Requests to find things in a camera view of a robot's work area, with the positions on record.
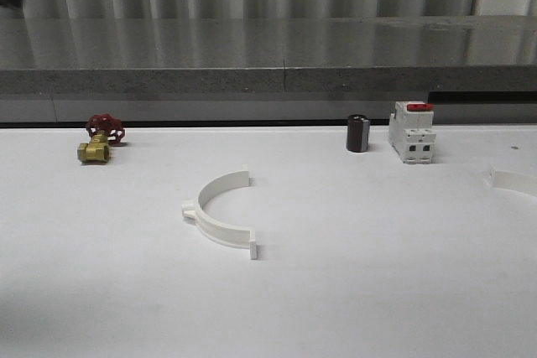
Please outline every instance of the brass gate valve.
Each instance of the brass gate valve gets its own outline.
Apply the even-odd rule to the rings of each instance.
[[[86,124],[91,137],[89,143],[78,146],[78,159],[83,163],[106,163],[110,159],[110,145],[118,144],[125,136],[125,129],[119,119],[104,115],[93,115]]]

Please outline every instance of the black cylindrical object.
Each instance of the black cylindrical object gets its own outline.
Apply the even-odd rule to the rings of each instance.
[[[347,150],[363,153],[368,150],[369,119],[364,115],[351,115],[347,119]]]

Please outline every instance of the white plastic part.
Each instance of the white plastic part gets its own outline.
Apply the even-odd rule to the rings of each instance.
[[[389,117],[388,141],[404,163],[430,163],[435,151],[433,111],[410,112],[409,104],[422,101],[397,101]]]
[[[245,188],[250,185],[247,169],[232,172],[216,178],[205,185],[197,200],[183,202],[181,209],[184,217],[196,221],[197,227],[207,238],[224,246],[250,250],[250,258],[258,258],[255,230],[246,226],[230,226],[209,216],[203,207],[213,197],[231,189]]]
[[[537,178],[509,171],[497,171],[490,168],[490,177],[494,188],[514,190],[537,197]]]

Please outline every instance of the red valve handwheel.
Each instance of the red valve handwheel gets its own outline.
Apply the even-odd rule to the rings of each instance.
[[[111,117],[107,113],[104,115],[93,115],[86,124],[86,130],[93,137],[99,131],[104,131],[108,135],[110,144],[118,144],[125,136],[125,129],[119,119]]]

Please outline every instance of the brass valve body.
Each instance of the brass valve body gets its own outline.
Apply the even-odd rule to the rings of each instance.
[[[106,163],[110,159],[110,146],[108,135],[100,130],[93,135],[89,143],[81,143],[77,150],[78,159],[83,163],[100,162]]]

